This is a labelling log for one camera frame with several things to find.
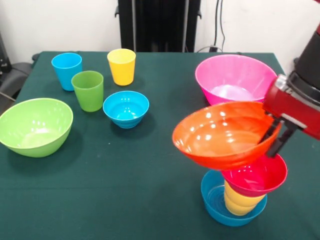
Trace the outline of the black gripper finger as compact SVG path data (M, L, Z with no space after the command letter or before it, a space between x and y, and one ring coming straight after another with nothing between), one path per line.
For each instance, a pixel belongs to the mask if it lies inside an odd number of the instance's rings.
M293 123L286 123L286 130L282 133L281 136L277 137L268 151L266 155L270 158L274 158L276 154L283 148L283 146L287 143L289 138L295 133L298 129L298 126Z
M281 118L273 118L273 122L268 127L262 138L258 141L257 145L261 145L263 143L271 146L274 142L278 133L282 127L282 119Z

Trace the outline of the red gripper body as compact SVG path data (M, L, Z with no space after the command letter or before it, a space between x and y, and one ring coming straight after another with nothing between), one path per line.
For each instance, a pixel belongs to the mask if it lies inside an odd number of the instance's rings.
M282 117L295 123L307 135L320 139L320 111L294 98L275 84L269 86L263 109L274 117Z

